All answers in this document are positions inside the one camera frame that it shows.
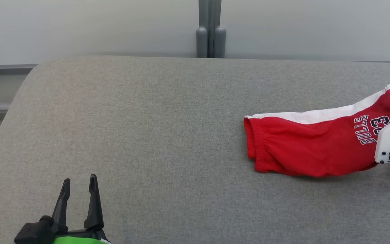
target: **red shorts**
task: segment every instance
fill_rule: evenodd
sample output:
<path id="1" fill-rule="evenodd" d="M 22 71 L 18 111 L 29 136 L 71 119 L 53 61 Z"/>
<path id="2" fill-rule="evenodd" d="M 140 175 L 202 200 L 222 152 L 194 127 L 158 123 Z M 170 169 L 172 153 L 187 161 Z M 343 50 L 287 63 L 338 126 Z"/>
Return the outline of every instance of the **red shorts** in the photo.
<path id="1" fill-rule="evenodd" d="M 255 170 L 290 176 L 340 176 L 376 165 L 379 131 L 390 123 L 390 85 L 350 106 L 245 116 Z"/>

